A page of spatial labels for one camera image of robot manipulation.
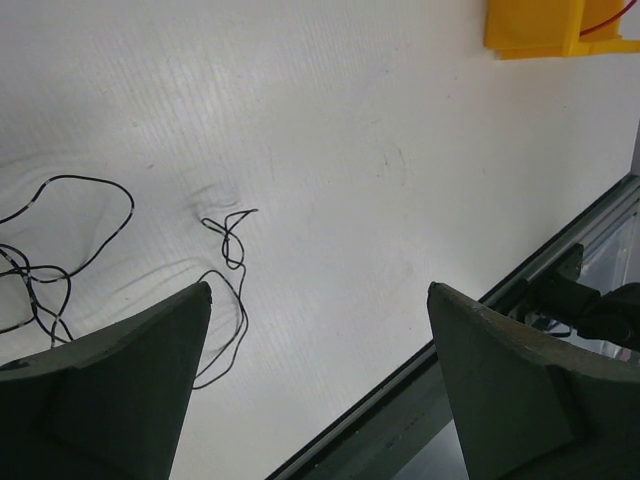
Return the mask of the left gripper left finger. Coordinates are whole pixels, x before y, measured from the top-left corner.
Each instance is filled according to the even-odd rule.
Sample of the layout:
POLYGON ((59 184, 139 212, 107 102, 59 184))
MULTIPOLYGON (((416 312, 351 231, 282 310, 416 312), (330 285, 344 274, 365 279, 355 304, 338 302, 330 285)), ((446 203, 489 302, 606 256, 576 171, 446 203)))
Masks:
POLYGON ((1 367, 4 479, 166 479, 211 315, 198 282, 1 367))

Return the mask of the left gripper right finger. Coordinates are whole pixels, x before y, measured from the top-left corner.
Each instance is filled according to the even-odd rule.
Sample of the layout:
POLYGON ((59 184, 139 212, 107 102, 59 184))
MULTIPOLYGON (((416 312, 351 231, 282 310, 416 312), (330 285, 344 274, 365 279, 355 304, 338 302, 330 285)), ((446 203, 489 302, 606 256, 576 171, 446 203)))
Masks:
POLYGON ((472 479, 636 479, 639 370, 444 283, 427 310, 472 479))

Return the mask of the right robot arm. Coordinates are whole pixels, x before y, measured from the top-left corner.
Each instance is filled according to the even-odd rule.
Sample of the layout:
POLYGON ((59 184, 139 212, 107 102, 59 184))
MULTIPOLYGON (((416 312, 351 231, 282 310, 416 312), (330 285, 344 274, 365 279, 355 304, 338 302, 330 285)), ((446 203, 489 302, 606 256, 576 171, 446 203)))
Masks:
POLYGON ((639 350, 639 284, 606 294, 580 284, 584 246, 576 243, 532 282, 524 294, 530 311, 557 320, 578 336, 639 350))

